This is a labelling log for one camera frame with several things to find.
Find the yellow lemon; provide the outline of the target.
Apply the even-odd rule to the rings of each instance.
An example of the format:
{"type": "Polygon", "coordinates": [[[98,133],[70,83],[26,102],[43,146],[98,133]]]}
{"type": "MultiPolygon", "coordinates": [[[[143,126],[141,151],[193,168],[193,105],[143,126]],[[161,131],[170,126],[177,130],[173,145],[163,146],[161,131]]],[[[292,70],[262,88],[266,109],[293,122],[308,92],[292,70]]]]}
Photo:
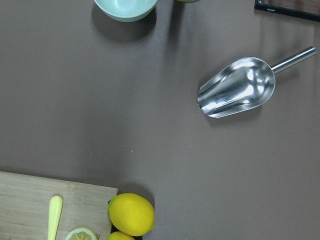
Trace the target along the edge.
{"type": "Polygon", "coordinates": [[[109,200],[108,214],[111,223],[130,236],[143,236],[154,228],[154,207],[135,193],[122,193],[109,200]]]}
{"type": "Polygon", "coordinates": [[[112,232],[106,240],[135,240],[135,238],[121,231],[115,231],[112,232]]]}

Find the lemon slice upper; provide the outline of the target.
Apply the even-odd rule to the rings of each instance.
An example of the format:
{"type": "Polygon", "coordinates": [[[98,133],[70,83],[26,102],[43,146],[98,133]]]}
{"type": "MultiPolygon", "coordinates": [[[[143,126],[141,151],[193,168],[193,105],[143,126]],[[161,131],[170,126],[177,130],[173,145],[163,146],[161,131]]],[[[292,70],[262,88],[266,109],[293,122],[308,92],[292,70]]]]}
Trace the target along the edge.
{"type": "Polygon", "coordinates": [[[65,240],[98,240],[98,237],[91,229],[78,227],[71,230],[65,240]]]}

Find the dark wooden box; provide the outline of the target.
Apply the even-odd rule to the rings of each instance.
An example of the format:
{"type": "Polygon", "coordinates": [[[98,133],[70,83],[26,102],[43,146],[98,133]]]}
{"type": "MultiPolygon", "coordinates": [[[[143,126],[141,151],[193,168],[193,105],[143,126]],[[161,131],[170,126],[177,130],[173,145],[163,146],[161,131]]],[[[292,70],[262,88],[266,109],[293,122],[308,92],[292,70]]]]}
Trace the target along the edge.
{"type": "Polygon", "coordinates": [[[320,21],[319,0],[255,0],[254,8],[275,14],[320,21]]]}

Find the yellow plastic knife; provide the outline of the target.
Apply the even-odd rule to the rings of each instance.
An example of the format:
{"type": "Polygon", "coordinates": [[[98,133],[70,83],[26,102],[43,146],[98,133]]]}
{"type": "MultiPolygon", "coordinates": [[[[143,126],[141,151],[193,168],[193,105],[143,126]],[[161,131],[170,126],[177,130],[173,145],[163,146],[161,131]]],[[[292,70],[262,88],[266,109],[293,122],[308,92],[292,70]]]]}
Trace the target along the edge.
{"type": "Polygon", "coordinates": [[[47,240],[56,239],[62,207],[63,207],[63,199],[61,196],[55,195],[50,199],[49,210],[48,210],[47,240]]]}

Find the metal scoop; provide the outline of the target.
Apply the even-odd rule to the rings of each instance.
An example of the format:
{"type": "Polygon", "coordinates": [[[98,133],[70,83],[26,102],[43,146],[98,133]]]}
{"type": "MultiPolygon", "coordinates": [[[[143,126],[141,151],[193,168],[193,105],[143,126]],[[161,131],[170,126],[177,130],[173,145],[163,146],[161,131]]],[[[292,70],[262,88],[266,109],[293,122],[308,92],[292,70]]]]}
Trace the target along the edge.
{"type": "Polygon", "coordinates": [[[273,95],[275,75],[314,56],[317,49],[310,46],[271,66],[257,57],[244,57],[202,85],[197,103],[203,114],[222,118],[259,107],[273,95]]]}

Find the yellow lemon near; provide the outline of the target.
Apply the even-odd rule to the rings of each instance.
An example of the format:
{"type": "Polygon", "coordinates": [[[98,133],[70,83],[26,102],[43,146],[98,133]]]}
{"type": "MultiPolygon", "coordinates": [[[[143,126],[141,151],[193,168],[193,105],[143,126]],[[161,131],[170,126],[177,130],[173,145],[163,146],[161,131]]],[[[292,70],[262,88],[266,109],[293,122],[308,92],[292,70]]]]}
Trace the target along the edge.
{"type": "Polygon", "coordinates": [[[135,238],[121,231],[115,231],[112,232],[106,240],[135,240],[135,238]]]}

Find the yellow lemon far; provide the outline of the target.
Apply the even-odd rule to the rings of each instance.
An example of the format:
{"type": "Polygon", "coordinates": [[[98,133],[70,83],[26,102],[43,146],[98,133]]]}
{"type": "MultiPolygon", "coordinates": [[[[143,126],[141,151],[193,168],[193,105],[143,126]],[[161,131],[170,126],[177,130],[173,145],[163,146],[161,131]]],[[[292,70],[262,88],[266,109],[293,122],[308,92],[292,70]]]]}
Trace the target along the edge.
{"type": "Polygon", "coordinates": [[[109,200],[108,214],[111,223],[130,236],[143,236],[154,228],[154,207],[135,193],[122,193],[109,200]]]}

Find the wooden cutting board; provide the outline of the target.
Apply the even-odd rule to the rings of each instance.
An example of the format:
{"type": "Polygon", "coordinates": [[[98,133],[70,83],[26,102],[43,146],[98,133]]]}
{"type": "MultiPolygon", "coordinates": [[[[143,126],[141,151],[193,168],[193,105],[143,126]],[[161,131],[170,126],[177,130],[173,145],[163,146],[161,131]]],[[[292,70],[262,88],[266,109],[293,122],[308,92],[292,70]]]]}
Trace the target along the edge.
{"type": "Polygon", "coordinates": [[[0,173],[0,238],[45,240],[49,205],[53,196],[63,199],[56,239],[64,240],[85,227],[101,240],[111,233],[108,201],[118,189],[9,172],[0,173]]]}

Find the mint green bowl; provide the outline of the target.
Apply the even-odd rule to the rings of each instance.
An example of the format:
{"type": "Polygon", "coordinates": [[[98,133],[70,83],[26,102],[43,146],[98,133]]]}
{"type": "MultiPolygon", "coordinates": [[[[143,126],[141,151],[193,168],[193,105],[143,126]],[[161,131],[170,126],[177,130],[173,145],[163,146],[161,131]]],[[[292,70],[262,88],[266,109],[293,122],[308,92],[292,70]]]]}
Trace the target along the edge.
{"type": "Polygon", "coordinates": [[[95,0],[94,2],[110,18],[131,23],[146,17],[155,8],[157,0],[95,0]]]}

